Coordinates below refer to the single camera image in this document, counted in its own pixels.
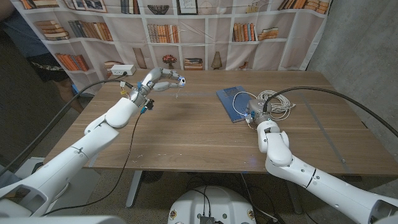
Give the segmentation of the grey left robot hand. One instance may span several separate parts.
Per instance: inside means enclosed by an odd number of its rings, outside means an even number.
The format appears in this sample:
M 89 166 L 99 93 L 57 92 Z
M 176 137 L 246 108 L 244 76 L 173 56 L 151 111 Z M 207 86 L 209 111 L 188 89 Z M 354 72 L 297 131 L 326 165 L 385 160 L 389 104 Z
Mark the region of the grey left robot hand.
M 177 83 L 160 82 L 159 80 L 163 78 L 176 80 Z M 176 71 L 155 67 L 141 81 L 141 85 L 130 92 L 130 96 L 128 98 L 137 106 L 141 106 L 145 102 L 146 96 L 151 91 L 165 91 L 169 88 L 183 88 L 185 83 L 185 78 L 179 75 Z

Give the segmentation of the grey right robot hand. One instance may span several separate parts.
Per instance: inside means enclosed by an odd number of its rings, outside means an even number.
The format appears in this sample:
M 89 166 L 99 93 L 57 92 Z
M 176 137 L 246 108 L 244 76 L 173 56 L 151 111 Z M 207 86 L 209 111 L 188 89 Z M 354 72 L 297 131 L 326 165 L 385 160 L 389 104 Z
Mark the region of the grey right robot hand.
M 271 114 L 264 111 L 265 101 L 259 99 L 251 99 L 247 103 L 245 120 L 247 123 L 256 125 L 263 121 L 272 121 Z

